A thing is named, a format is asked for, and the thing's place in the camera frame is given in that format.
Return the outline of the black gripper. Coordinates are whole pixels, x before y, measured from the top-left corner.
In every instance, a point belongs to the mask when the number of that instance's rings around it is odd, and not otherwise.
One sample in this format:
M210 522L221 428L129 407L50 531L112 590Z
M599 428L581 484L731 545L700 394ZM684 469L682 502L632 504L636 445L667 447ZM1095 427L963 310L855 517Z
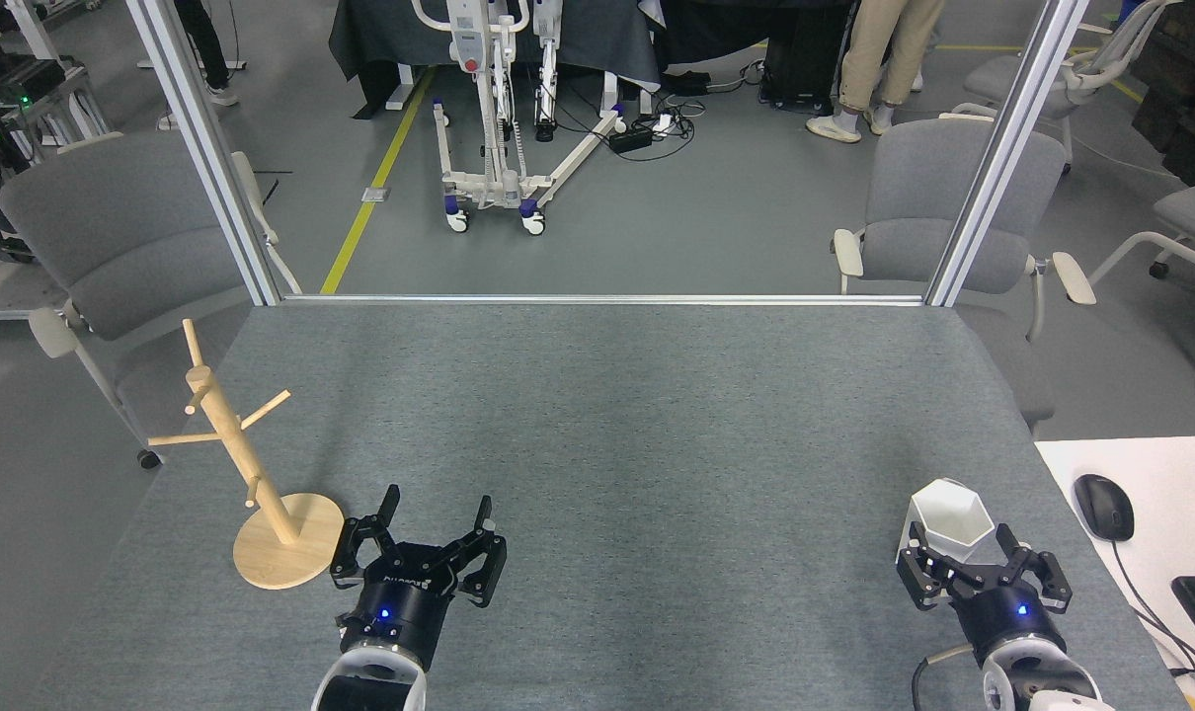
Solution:
M345 517L342 523L330 575L336 589L357 584L362 589L357 606L339 617L341 652L358 645L398 645L429 672L451 600L462 594L477 607L489 606L507 559L507 541L495 531L491 496L483 496L466 535L443 548L413 543L396 548L390 522L400 495L398 485L390 485L376 513ZM380 557L364 568L358 548L367 539L375 541ZM480 570L459 578L480 554Z
M932 548L923 523L908 525L908 544L897 553L897 574L918 609L933 609L934 600L945 592L962 563ZM1007 554L999 575L983 575L981 584L958 575L952 580L952 608L973 648L973 657L986 658L995 648L1015 639L1036 638L1067 650L1048 609L1067 611L1073 592L1064 575L1058 554L1035 552L1021 543L1009 523L995 527L995 543ZM1041 590L1021 580L1031 572Z

